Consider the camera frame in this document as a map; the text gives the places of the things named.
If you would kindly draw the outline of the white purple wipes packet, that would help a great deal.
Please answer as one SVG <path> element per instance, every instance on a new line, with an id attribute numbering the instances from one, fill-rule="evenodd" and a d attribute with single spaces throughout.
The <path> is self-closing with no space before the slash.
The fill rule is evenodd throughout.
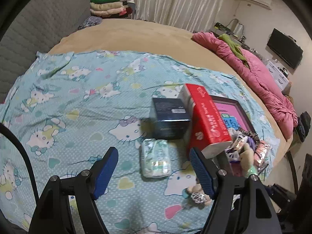
<path id="1" fill-rule="evenodd" d="M 230 163 L 238 163 L 240 161 L 240 152 L 245 144 L 244 137 L 238 136 L 230 148 L 225 150 L 225 154 Z"/>

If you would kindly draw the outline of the leopard print scrunchie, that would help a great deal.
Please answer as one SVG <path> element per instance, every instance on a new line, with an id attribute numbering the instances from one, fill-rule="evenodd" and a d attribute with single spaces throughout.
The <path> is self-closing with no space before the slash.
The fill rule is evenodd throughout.
<path id="1" fill-rule="evenodd" d="M 254 132 L 249 132 L 243 129 L 240 129 L 238 132 L 240 135 L 246 136 L 247 137 L 246 142 L 249 144 L 250 148 L 252 148 L 253 150 L 256 150 L 257 146 L 260 143 L 258 134 Z"/>

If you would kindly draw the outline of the pink towel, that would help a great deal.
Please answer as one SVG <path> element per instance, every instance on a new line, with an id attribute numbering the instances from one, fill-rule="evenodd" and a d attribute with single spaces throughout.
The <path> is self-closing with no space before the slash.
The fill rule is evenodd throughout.
<path id="1" fill-rule="evenodd" d="M 256 150 L 254 151 L 254 165 L 260 167 L 271 150 L 271 145 L 265 141 L 260 141 Z"/>

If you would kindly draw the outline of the small beige bear plush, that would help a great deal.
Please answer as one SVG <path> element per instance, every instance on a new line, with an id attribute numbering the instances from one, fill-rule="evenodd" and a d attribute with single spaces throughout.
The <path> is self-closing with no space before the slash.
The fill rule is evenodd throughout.
<path id="1" fill-rule="evenodd" d="M 210 206 L 213 202 L 210 196 L 204 193 L 199 183 L 183 189 L 182 194 L 184 198 L 182 206 L 184 209 L 198 208 L 201 210 Z"/>

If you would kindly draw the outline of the cream teddy bear plush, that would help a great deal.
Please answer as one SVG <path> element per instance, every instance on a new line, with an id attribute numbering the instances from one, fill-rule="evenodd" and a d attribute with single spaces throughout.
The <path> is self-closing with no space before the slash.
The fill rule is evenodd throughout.
<path id="1" fill-rule="evenodd" d="M 239 153 L 241 168 L 243 171 L 247 172 L 254 163 L 254 150 L 245 143 Z"/>

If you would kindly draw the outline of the mint green item in plastic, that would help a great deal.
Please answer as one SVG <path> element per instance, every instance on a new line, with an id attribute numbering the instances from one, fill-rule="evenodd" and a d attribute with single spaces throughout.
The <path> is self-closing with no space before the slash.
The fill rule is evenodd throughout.
<path id="1" fill-rule="evenodd" d="M 244 177 L 248 178 L 250 175 L 258 175 L 258 168 L 256 166 L 251 166 L 250 169 L 244 172 Z"/>

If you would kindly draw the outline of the light green tissue packet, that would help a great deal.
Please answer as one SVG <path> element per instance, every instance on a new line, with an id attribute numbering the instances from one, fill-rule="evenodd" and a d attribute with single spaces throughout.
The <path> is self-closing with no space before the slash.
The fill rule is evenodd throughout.
<path id="1" fill-rule="evenodd" d="M 168 141 L 148 138 L 142 142 L 141 171 L 146 178 L 163 178 L 171 174 Z"/>

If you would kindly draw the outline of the dark framed pink tray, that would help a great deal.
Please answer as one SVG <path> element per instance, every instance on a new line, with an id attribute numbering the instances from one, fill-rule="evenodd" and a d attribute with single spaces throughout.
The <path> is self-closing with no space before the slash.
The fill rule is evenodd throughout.
<path id="1" fill-rule="evenodd" d="M 243 110 L 242 106 L 239 104 L 237 100 L 228 99 L 228 98 L 219 97 L 219 96 L 212 96 L 212 100 L 214 104 L 216 105 L 217 110 L 219 111 L 223 119 L 223 122 L 226 125 L 226 128 L 229 131 L 229 134 L 232 139 L 231 145 L 233 144 L 233 142 L 236 140 L 238 136 L 244 137 L 245 143 L 246 143 L 247 137 L 239 134 L 238 131 L 240 129 L 256 133 L 247 113 Z M 240 161 L 238 163 L 229 162 L 229 165 L 234 175 L 244 176 L 244 171 L 241 168 Z M 265 160 L 264 163 L 260 167 L 258 166 L 256 167 L 258 168 L 258 175 L 260 175 L 265 172 L 265 169 L 268 167 L 268 163 Z"/>

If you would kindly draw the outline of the hello kitty blue sheet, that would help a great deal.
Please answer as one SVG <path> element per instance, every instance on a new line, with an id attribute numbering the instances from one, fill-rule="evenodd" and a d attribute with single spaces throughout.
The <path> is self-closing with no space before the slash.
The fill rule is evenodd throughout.
<path id="1" fill-rule="evenodd" d="M 52 175 L 75 177 L 109 147 L 118 149 L 117 167 L 96 202 L 110 233 L 194 233 L 210 208 L 187 198 L 196 176 L 184 142 L 169 142 L 168 177 L 147 179 L 140 168 L 152 99 L 176 98 L 185 83 L 237 100 L 272 146 L 269 161 L 274 160 L 280 141 L 236 77 L 151 53 L 38 53 L 1 104 L 1 122 L 25 148 L 39 191 Z"/>

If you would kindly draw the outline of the dark clothing pile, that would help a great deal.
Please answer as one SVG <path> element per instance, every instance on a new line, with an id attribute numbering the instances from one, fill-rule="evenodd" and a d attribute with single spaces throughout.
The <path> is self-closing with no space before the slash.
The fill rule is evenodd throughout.
<path id="1" fill-rule="evenodd" d="M 302 143 L 308 136 L 310 128 L 311 128 L 311 116 L 309 115 L 308 112 L 303 112 L 298 117 L 298 126 L 296 127 L 297 134 Z"/>

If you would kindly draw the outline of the pink quilted comforter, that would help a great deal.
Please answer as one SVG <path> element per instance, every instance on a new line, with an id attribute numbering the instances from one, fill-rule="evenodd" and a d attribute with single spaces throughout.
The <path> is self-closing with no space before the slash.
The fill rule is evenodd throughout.
<path id="1" fill-rule="evenodd" d="M 290 139 L 293 129 L 298 126 L 298 116 L 293 104 L 282 94 L 264 63 L 254 54 L 240 46 L 250 67 L 247 68 L 234 55 L 227 43 L 215 37 L 212 32 L 195 33 L 192 35 L 192 40 L 214 52 L 236 71 L 263 101 L 285 139 Z"/>

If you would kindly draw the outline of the green cloth on comforter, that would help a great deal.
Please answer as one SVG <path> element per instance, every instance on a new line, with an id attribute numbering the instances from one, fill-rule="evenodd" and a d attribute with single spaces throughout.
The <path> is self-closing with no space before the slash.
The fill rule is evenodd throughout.
<path id="1" fill-rule="evenodd" d="M 221 34 L 218 39 L 224 41 L 225 43 L 227 43 L 227 45 L 230 47 L 231 51 L 234 53 L 234 55 L 239 58 L 243 65 L 245 65 L 247 68 L 250 68 L 249 67 L 249 64 L 248 64 L 248 61 L 246 59 L 246 57 L 243 55 L 242 51 L 241 51 L 241 48 L 240 48 L 240 45 L 235 43 L 231 37 L 227 34 Z"/>

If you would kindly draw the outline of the stack of folded blankets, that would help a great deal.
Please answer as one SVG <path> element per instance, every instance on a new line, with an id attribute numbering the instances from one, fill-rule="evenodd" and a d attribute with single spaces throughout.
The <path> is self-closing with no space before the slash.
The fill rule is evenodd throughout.
<path id="1" fill-rule="evenodd" d="M 127 18 L 133 9 L 128 0 L 90 0 L 90 13 L 93 16 L 105 18 Z"/>

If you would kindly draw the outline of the white pleated curtain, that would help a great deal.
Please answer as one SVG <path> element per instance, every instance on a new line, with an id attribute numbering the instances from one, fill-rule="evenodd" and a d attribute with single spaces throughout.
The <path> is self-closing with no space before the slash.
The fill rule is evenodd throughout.
<path id="1" fill-rule="evenodd" d="M 206 31 L 214 23 L 223 0 L 133 0 L 135 18 L 189 32 Z"/>

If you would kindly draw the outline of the black wall television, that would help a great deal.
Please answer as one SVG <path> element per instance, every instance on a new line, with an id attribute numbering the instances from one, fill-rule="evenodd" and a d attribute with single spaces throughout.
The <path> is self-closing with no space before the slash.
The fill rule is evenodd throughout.
<path id="1" fill-rule="evenodd" d="M 293 70 L 299 66 L 304 51 L 290 36 L 274 28 L 267 46 Z"/>

